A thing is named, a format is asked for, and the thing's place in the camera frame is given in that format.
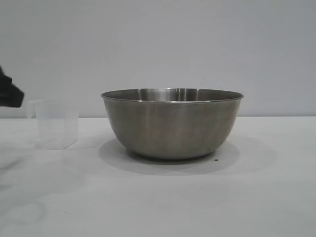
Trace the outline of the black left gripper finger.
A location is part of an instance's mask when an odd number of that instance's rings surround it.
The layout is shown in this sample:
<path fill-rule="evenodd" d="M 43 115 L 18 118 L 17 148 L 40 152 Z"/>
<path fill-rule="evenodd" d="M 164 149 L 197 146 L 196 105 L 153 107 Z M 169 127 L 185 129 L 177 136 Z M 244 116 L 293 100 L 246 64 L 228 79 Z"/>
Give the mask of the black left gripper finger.
<path fill-rule="evenodd" d="M 24 92 L 12 82 L 2 67 L 0 68 L 0 106 L 7 108 L 20 108 L 24 100 Z"/>

